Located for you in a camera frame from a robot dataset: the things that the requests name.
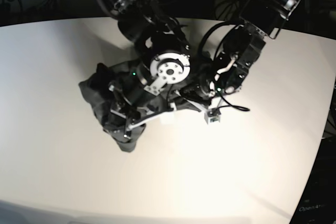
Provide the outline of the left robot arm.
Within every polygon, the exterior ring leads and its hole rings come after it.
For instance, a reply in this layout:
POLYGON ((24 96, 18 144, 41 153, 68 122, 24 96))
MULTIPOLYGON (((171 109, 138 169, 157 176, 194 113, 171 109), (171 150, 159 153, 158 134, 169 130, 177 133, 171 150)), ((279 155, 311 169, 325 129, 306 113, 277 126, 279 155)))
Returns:
POLYGON ((266 42, 276 39, 274 29, 281 30, 301 0, 248 0, 239 13, 234 27, 221 39, 213 56, 203 50, 207 40, 217 29, 228 25, 221 22, 203 36, 195 55, 191 57, 191 75, 186 86, 174 91, 178 110, 203 112, 207 122, 219 121, 221 99, 226 107, 248 112, 243 106, 233 105, 227 95, 239 91, 252 65, 258 60, 266 42))

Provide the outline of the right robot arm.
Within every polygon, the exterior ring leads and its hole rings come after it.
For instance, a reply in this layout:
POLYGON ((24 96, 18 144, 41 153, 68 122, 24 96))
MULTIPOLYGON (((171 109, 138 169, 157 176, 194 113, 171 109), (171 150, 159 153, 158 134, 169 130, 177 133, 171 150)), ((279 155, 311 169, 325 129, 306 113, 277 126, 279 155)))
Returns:
POLYGON ((113 66, 99 63, 79 88, 103 131, 130 152, 148 119, 172 112, 170 88, 190 74, 188 41, 159 0, 96 1, 133 44, 136 58, 113 66))

